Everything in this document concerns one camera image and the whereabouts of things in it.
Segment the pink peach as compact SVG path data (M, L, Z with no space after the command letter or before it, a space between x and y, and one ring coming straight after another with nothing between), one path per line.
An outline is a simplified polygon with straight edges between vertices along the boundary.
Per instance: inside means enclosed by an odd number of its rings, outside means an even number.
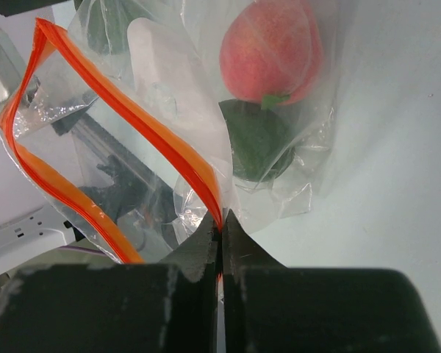
M305 98L323 63L323 44L308 1L253 1L232 22L220 47L223 83L233 97L282 105Z

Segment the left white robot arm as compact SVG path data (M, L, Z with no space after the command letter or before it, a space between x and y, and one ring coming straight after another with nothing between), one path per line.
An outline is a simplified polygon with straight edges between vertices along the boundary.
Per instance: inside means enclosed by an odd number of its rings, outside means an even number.
M22 54L30 52L37 15L53 18L49 8L8 18L0 14L0 112L21 83ZM0 275L74 240L71 225L17 169L0 138Z

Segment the clear orange zip bag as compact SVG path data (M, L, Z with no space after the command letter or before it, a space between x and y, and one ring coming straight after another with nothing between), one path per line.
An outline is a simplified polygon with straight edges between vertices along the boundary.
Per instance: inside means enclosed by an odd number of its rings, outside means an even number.
M32 53L0 114L20 172L117 263L155 263L211 215L256 232L310 209L331 146L336 1L308 1L323 44L310 93L258 105L290 127L290 166L269 182L233 174L219 103L222 40L253 1L78 1L67 28L37 19Z

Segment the green avocado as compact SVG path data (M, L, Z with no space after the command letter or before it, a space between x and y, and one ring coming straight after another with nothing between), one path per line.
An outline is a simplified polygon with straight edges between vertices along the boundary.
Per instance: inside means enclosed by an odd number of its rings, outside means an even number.
M249 182L269 182L290 166L290 127L272 110L237 99L219 103L229 132L233 174Z

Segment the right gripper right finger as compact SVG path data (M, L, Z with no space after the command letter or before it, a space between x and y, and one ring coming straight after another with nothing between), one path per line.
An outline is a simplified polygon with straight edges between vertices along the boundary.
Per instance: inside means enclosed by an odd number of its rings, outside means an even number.
M229 213L221 233L228 352L440 352L409 279L385 268L288 268Z

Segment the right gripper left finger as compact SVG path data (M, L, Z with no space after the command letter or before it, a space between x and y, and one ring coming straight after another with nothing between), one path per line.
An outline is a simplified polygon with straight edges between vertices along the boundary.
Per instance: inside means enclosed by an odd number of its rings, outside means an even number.
M214 352L211 215L155 264L20 270L0 298L0 352Z

